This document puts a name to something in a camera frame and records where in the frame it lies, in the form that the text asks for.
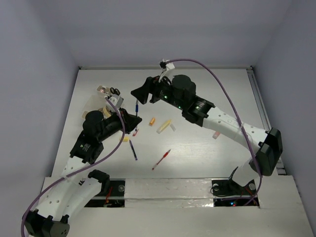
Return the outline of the pink glue bottle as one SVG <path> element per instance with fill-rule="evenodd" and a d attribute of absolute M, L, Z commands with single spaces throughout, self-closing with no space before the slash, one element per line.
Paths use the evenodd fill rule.
<path fill-rule="evenodd" d="M 213 134 L 213 139 L 217 139 L 219 136 L 220 136 L 220 132 L 216 131 L 214 134 Z"/>

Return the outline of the red gel pen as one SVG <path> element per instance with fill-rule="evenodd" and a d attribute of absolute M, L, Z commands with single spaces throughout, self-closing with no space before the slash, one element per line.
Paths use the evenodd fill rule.
<path fill-rule="evenodd" d="M 169 149 L 167 152 L 164 153 L 164 155 L 160 158 L 160 160 L 152 167 L 152 170 L 155 170 L 155 168 L 162 162 L 162 160 L 168 156 L 170 151 L 171 149 Z"/>

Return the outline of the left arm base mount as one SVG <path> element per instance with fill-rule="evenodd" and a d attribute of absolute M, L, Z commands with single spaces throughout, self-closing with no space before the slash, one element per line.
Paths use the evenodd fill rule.
<path fill-rule="evenodd" d="M 84 207 L 117 208 L 125 206 L 125 180 L 110 180 L 108 189 L 101 190 Z"/>

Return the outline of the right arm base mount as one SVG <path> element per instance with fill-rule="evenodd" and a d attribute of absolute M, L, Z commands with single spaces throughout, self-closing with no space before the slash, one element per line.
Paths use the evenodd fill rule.
<path fill-rule="evenodd" d="M 251 180 L 242 187 L 232 180 L 235 170 L 229 179 L 212 180 L 210 193 L 215 207 L 256 206 L 259 207 L 255 181 Z"/>

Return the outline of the blue gel pen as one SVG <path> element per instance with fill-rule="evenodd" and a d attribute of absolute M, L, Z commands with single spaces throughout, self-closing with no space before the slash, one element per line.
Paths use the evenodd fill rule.
<path fill-rule="evenodd" d="M 138 111 L 139 111 L 139 105 L 138 105 L 138 100 L 136 100 L 135 103 L 135 115 L 138 116 Z"/>

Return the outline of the purple gel pen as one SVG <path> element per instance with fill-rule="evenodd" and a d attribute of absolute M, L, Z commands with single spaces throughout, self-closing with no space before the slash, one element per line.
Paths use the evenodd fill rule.
<path fill-rule="evenodd" d="M 137 157 L 137 154 L 136 154 L 136 152 L 135 152 L 135 149 L 134 149 L 134 146 L 133 146 L 133 143 L 132 143 L 131 140 L 129 140 L 129 144 L 130 144 L 131 150 L 132 150 L 132 152 L 133 152 L 134 158 L 135 158 L 135 160 L 137 161 L 137 160 L 138 160 L 138 157 Z"/>

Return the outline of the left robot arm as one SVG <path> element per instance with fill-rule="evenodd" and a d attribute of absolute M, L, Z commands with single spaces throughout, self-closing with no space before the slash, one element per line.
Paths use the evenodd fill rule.
<path fill-rule="evenodd" d="M 115 109 L 108 118 L 100 111 L 87 113 L 60 178 L 42 191 L 23 214 L 21 236 L 67 236 L 70 220 L 92 197 L 109 190 L 109 175 L 92 170 L 103 162 L 98 158 L 104 149 L 103 141 L 119 131 L 129 134 L 141 121 L 123 108 Z"/>

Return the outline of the black handled scissors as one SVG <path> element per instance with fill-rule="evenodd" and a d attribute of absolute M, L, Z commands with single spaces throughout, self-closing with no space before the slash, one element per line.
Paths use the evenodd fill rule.
<path fill-rule="evenodd" d="M 118 96 L 120 96 L 120 91 L 119 91 L 117 88 L 114 88 L 114 87 L 111 87 L 111 88 L 110 88 L 110 93 L 111 93 L 112 95 L 118 95 Z"/>

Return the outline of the beige masking tape roll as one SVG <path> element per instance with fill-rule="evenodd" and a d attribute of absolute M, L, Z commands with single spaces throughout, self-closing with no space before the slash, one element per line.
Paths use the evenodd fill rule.
<path fill-rule="evenodd" d="M 106 119 L 112 115 L 106 106 L 100 108 L 98 111 L 100 111 L 103 114 L 104 118 L 106 118 Z"/>

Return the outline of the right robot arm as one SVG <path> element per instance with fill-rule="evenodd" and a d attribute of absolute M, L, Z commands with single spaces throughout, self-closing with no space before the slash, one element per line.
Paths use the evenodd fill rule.
<path fill-rule="evenodd" d="M 220 110 L 213 103 L 196 95 L 196 84 L 186 75 L 148 77 L 145 83 L 131 91 L 141 104 L 162 100 L 182 111 L 190 123 L 210 129 L 232 139 L 254 153 L 237 167 L 227 181 L 231 193 L 240 193 L 245 186 L 259 176 L 271 176 L 283 152 L 281 132 L 256 128 Z"/>

